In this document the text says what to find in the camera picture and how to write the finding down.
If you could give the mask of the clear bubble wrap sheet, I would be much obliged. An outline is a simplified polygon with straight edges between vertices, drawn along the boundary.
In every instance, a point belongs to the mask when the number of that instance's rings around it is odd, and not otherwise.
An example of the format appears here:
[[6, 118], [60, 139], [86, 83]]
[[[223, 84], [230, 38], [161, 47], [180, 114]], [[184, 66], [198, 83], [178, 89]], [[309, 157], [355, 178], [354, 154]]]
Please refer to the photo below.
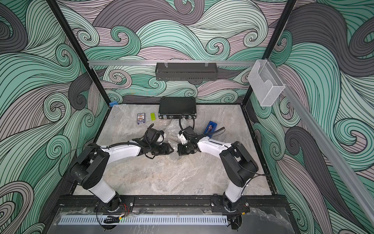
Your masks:
[[168, 138], [177, 139], [180, 131], [181, 131], [181, 127], [180, 127], [178, 119], [170, 119], [167, 121], [165, 133]]
[[169, 140], [168, 142], [173, 148], [173, 152], [168, 156], [170, 160], [173, 160], [173, 161], [181, 160], [183, 157], [178, 154], [178, 142], [174, 140]]

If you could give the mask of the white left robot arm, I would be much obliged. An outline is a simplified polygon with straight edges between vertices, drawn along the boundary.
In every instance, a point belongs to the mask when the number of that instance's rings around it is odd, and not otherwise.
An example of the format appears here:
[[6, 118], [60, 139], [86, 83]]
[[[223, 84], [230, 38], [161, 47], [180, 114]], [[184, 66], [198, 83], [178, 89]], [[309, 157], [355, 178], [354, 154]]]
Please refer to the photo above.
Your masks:
[[91, 143], [84, 148], [69, 168], [69, 174], [85, 190], [90, 191], [107, 205], [109, 211], [115, 211], [120, 205], [118, 193], [103, 178], [108, 164], [125, 158], [138, 157], [150, 153], [153, 156], [169, 155], [174, 149], [169, 143], [155, 142], [148, 145], [138, 141], [99, 146]]

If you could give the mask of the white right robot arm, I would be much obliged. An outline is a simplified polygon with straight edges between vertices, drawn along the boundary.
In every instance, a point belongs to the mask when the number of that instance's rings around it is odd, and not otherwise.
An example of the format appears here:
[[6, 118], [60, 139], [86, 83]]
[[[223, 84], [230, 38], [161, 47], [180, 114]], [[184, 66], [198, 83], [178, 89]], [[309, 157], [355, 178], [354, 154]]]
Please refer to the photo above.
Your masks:
[[178, 155], [201, 152], [221, 160], [230, 180], [224, 192], [224, 199], [226, 207], [233, 209], [243, 196], [247, 184], [258, 172], [258, 165], [245, 146], [239, 141], [224, 143], [202, 135], [192, 137], [180, 135], [178, 138], [180, 140]]

